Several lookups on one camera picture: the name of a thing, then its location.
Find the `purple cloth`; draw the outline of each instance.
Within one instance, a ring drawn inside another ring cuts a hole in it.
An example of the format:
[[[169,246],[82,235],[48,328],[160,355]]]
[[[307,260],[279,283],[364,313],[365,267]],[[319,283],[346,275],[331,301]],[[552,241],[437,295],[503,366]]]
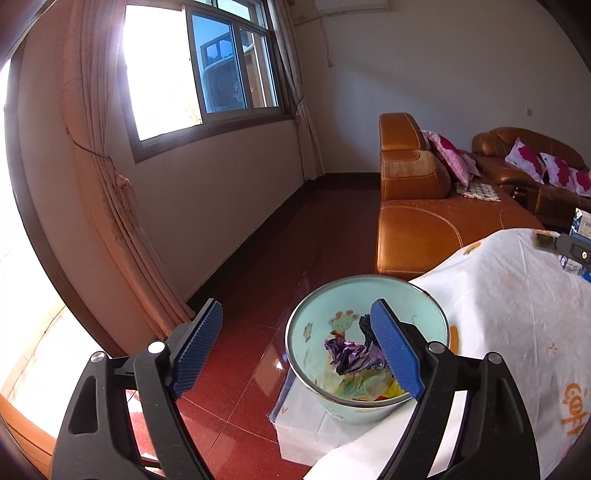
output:
[[[372,343],[369,348],[343,338],[331,338],[324,342],[339,375],[359,372],[370,368],[385,368],[388,363],[382,349]]]

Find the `metal screw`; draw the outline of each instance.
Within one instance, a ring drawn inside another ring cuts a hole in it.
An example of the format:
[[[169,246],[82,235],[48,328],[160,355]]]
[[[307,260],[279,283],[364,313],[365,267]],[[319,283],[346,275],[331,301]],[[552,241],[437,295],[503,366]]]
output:
[[[501,357],[498,353],[492,352],[488,354],[488,359],[494,363],[495,365],[499,365],[503,361],[503,357]]]
[[[148,345],[148,352],[160,353],[162,350],[164,350],[164,347],[166,347],[164,342],[152,342]]]
[[[429,351],[432,353],[440,354],[445,351],[445,345],[440,342],[429,343]]]
[[[90,356],[90,361],[94,364],[100,362],[104,357],[106,357],[104,352],[95,352]]]

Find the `baseboard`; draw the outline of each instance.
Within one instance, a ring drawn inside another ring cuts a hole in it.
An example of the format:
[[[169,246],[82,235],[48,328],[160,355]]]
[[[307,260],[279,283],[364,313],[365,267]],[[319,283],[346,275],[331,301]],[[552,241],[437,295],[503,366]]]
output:
[[[316,190],[379,190],[379,173],[327,173],[319,179],[304,182],[191,295],[187,304],[198,311],[209,298],[217,295],[220,286],[233,272],[247,267],[249,261],[256,261],[250,255],[255,247],[279,233]]]

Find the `window pane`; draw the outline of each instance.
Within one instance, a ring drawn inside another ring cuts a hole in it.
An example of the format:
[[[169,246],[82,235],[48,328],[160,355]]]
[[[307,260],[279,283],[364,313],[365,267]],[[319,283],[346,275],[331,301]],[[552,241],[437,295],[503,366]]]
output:
[[[231,25],[193,14],[193,32],[207,113],[245,109]]]
[[[265,26],[261,3],[256,0],[217,0],[217,7],[261,27]]]
[[[123,48],[140,140],[203,123],[183,12],[128,6]]]
[[[267,39],[258,33],[242,28],[240,29],[240,39],[253,106],[255,108],[278,106],[271,65],[269,64]]]

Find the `metal bowl rim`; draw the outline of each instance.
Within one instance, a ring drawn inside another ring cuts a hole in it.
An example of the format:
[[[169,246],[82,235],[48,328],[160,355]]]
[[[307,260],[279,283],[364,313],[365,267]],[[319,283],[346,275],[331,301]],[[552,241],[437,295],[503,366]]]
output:
[[[285,353],[287,354],[287,359],[290,363],[291,369],[296,374],[296,377],[299,378],[300,381],[307,388],[312,390],[315,394],[317,394],[327,400],[330,400],[336,404],[339,404],[339,405],[343,405],[346,407],[353,407],[353,408],[377,408],[377,407],[389,407],[392,405],[396,405],[398,403],[406,402],[411,399],[410,393],[405,393],[404,395],[399,395],[397,397],[390,398],[388,400],[378,400],[378,401],[345,400],[344,398],[336,397],[335,395],[328,393],[326,390],[318,387],[318,385],[311,382],[307,378],[307,375],[304,374],[304,372],[301,370],[301,368],[297,365],[297,363],[295,362],[295,360],[291,354],[290,341],[289,341],[291,336],[293,335],[291,324],[293,322],[293,319],[294,319],[296,313],[298,313],[300,311],[302,305],[305,302],[307,302],[312,296],[321,293],[321,291],[327,290],[328,288],[332,287],[333,285],[335,285],[337,283],[342,283],[344,281],[354,280],[356,278],[386,278],[388,280],[393,280],[393,281],[397,281],[400,283],[404,283],[405,285],[410,285],[412,288],[414,288],[415,290],[418,290],[421,294],[425,295],[427,298],[429,298],[435,304],[435,306],[437,307],[437,310],[439,310],[439,313],[441,314],[441,319],[443,320],[443,326],[446,331],[445,345],[446,345],[446,347],[449,347],[449,337],[450,337],[449,322],[447,321],[447,317],[445,315],[445,312],[441,308],[441,306],[435,301],[435,299],[431,295],[428,294],[428,292],[426,292],[425,290],[423,290],[420,287],[417,287],[416,285],[413,285],[410,282],[400,280],[399,278],[387,277],[385,275],[353,275],[351,277],[345,277],[345,278],[340,278],[338,280],[334,280],[334,281],[329,282],[325,285],[322,285],[321,287],[318,287],[317,289],[315,289],[311,293],[308,293],[308,295],[306,295],[305,298],[303,298],[303,300],[301,302],[299,302],[297,307],[295,307],[294,311],[291,312],[290,319],[288,320],[287,326],[285,327]]]

